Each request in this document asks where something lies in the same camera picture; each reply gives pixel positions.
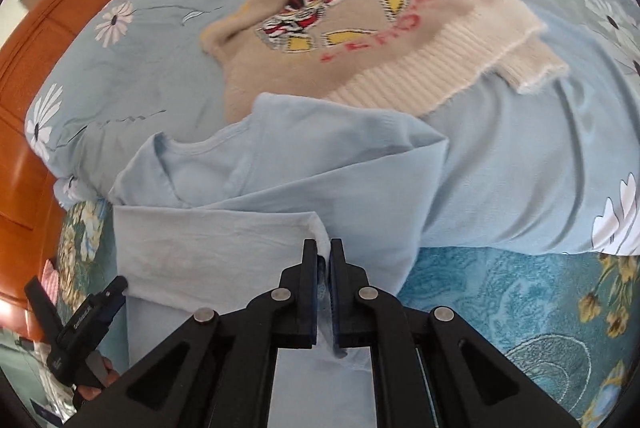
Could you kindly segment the person's left hand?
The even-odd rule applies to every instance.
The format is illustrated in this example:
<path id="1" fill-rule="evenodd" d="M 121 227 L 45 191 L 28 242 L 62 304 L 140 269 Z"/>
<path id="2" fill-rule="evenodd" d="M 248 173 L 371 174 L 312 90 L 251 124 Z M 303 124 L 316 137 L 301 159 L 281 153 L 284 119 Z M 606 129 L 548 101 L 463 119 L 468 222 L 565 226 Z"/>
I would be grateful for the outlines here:
<path id="1" fill-rule="evenodd" d="M 102 356 L 100 352 L 94 352 L 89 359 L 90 370 L 96 370 L 99 378 L 101 378 L 101 385 L 98 388 L 80 385 L 76 387 L 76 394 L 84 401 L 91 401 L 95 399 L 102 391 L 104 391 L 110 385 L 119 378 L 118 371 L 114 369 L 113 363 L 110 359 Z"/>

